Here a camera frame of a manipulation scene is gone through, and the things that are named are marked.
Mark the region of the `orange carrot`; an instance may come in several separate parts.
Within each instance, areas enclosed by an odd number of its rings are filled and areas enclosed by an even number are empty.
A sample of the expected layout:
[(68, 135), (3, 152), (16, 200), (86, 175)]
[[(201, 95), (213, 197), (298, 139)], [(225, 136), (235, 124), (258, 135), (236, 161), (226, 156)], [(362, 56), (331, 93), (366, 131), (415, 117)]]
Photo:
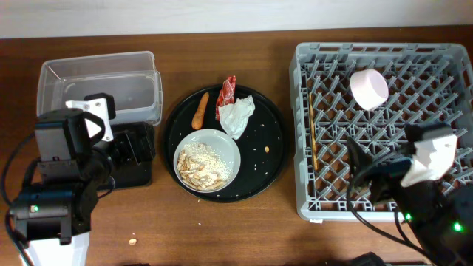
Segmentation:
[(209, 99), (209, 93), (206, 92), (200, 99), (197, 110), (193, 116), (191, 127), (194, 130), (200, 130), (203, 127), (203, 119), (205, 116), (205, 110)]

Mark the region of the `pink bowl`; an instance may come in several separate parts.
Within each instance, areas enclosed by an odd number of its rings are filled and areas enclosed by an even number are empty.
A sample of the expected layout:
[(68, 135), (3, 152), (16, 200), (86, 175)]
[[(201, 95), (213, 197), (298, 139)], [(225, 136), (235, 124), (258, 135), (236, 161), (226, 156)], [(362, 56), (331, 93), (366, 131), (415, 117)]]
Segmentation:
[(387, 82), (375, 69), (353, 73), (350, 77), (350, 90), (356, 103), (367, 111), (378, 108), (389, 97)]

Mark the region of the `white plate with food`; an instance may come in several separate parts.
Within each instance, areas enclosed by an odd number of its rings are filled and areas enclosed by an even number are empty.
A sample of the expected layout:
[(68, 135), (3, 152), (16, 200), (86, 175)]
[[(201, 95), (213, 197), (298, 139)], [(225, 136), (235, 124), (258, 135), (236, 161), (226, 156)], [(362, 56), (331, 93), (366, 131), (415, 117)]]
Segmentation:
[(241, 155), (236, 142), (216, 129), (201, 129), (177, 145), (172, 166), (178, 181), (193, 192), (210, 194), (237, 177)]

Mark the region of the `wooden chopstick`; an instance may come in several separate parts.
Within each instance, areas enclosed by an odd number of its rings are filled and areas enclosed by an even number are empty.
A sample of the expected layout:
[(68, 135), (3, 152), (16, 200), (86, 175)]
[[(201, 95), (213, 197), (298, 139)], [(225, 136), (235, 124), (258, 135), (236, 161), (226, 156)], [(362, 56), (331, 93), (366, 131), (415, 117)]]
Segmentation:
[(315, 171), (319, 170), (318, 160), (316, 156), (316, 138), (315, 138), (315, 124), (314, 124), (314, 109), (313, 109), (313, 94), (309, 92), (308, 94), (309, 102), (309, 116), (310, 116), (310, 141), (312, 149), (312, 158), (313, 158), (313, 167)]

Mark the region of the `white napkin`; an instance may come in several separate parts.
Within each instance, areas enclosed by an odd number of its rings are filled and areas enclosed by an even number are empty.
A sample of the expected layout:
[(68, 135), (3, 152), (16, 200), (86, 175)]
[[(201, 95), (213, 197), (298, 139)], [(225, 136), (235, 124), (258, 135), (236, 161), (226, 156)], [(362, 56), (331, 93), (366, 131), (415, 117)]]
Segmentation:
[(251, 95), (246, 98), (238, 98), (235, 103), (219, 107), (222, 129), (234, 140), (240, 139), (254, 110), (255, 104)]

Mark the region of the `red snack wrapper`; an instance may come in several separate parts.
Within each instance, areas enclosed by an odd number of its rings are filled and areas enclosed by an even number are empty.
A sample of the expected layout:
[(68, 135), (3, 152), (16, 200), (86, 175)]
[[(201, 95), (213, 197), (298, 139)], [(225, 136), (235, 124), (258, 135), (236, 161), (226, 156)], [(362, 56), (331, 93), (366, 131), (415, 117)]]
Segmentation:
[(236, 76), (229, 76), (227, 77), (223, 83), (222, 83), (222, 88), (220, 90), (219, 96), (217, 98), (217, 103), (216, 103), (216, 120), (220, 119), (220, 107), (226, 106), (230, 103), (234, 103), (234, 93), (236, 89)]

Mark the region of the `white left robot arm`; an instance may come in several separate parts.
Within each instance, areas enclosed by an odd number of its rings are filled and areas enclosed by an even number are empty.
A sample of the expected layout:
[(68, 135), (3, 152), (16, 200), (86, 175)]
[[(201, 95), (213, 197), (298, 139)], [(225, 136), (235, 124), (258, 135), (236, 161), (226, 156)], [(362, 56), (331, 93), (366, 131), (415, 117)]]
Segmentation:
[(84, 265), (99, 199), (151, 182), (154, 127), (115, 125), (109, 142), (105, 130), (104, 119), (80, 109), (39, 117), (30, 136), (40, 155), (28, 165), (5, 215), (24, 265)]

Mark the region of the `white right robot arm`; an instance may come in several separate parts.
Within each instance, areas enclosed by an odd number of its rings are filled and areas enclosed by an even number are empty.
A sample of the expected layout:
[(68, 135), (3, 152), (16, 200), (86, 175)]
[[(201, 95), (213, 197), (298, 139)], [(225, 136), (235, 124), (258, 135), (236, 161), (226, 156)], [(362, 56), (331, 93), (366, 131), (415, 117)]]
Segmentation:
[[(410, 142), (377, 160), (357, 142), (347, 141), (352, 179), (347, 189), (347, 207), (372, 231), (428, 258), (434, 265), (472, 264), (472, 186), (465, 185), (444, 195), (438, 180), (455, 158), (453, 135)], [(405, 235), (393, 236), (368, 222), (351, 203), (355, 187), (368, 185), (370, 202), (394, 200), (395, 223), (405, 222), (417, 244)]]

